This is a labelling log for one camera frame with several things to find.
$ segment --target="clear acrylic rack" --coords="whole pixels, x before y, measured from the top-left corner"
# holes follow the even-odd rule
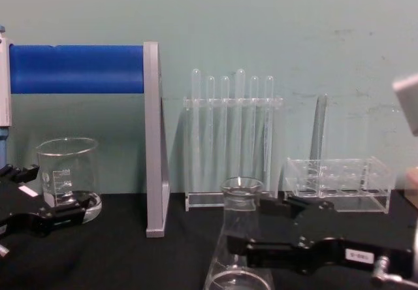
[[[232,80],[191,74],[191,96],[185,97],[184,182],[186,210],[223,206],[220,185],[247,176],[278,190],[283,129],[283,99],[274,96],[274,79],[238,69]]]
[[[339,212],[389,211],[394,174],[375,157],[287,160],[284,190],[305,199],[325,199]]]

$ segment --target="black table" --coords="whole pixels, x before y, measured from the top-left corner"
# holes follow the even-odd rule
[[[398,193],[389,214],[416,218]],[[378,223],[382,216],[362,214],[359,221]],[[262,217],[263,231],[286,234],[287,224],[278,218]],[[185,212],[184,195],[172,194],[166,237],[149,239],[145,195],[103,195],[101,214],[88,224],[46,238],[3,239],[10,253],[0,260],[0,289],[201,290],[221,225],[222,209]],[[312,276],[273,270],[273,277],[276,290],[373,289],[369,273],[335,266]]]

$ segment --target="acrylic test tube holder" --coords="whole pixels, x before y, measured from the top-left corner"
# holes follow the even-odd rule
[[[254,156],[254,149],[256,147],[255,139],[255,122],[256,122],[256,108],[263,109],[263,170],[265,176],[265,187],[271,195],[277,194],[277,187],[279,183],[280,172],[277,169],[272,170],[272,162],[277,165],[273,153],[278,150],[280,145],[280,134],[275,134],[280,127],[280,117],[274,117],[277,112],[281,112],[283,106],[283,99],[275,97],[274,93],[274,79],[267,76],[264,80],[260,80],[257,76],[246,78],[245,71],[237,70],[234,77],[234,82],[227,76],[222,76],[216,80],[213,76],[208,76],[205,80],[202,79],[201,72],[197,69],[193,70],[191,75],[191,97],[184,99],[184,108],[186,114],[186,125],[184,133],[184,180],[185,180],[185,209],[189,210],[193,207],[215,207],[223,206],[223,196],[219,191],[209,190],[209,185],[215,182],[214,176],[217,174],[214,166],[202,163],[201,152],[209,163],[217,163],[218,167],[226,165],[227,152],[231,147],[227,145],[227,126],[231,121],[231,113],[234,124],[235,135],[231,140],[234,149],[235,160],[231,163],[232,171],[228,177],[240,176],[243,171],[243,164],[241,158],[247,156],[250,161],[247,164],[251,166],[251,161]],[[216,135],[220,137],[220,143],[214,146],[214,110],[218,109],[219,125],[217,127]],[[246,140],[246,145],[249,147],[247,154],[242,154],[242,119],[243,108],[249,110],[249,136]],[[202,110],[205,110],[205,117],[202,116]],[[205,126],[205,133],[199,133],[202,125]],[[223,150],[219,156],[219,152],[215,152],[218,148]]]
[[[328,108],[327,95],[320,95],[313,119],[310,158],[288,158],[279,188],[304,199],[325,199],[339,212],[389,212],[394,174],[384,163],[373,156],[323,158]]]

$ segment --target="light green wall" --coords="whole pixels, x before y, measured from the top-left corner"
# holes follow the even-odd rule
[[[173,164],[179,154],[173,144],[176,132],[181,131],[182,99],[190,91],[193,68],[216,76],[232,74],[238,68],[248,75],[271,74],[276,77],[276,89],[280,88],[277,94],[289,100],[327,92],[342,95],[353,105],[361,94],[367,94],[376,106],[393,103],[390,84],[394,78],[418,70],[417,3],[0,0],[0,22],[16,44],[159,41],[170,167],[174,191],[182,191],[181,179],[176,177],[178,167]],[[140,95],[123,99],[117,95],[15,96],[13,108],[9,148],[14,163],[34,160],[33,148],[46,138],[88,135],[101,143],[104,191],[140,190],[138,184],[144,177]],[[72,126],[70,120],[77,124]]]

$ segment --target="blue cylinder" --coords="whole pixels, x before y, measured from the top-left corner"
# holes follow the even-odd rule
[[[144,93],[142,46],[12,45],[13,94]]]

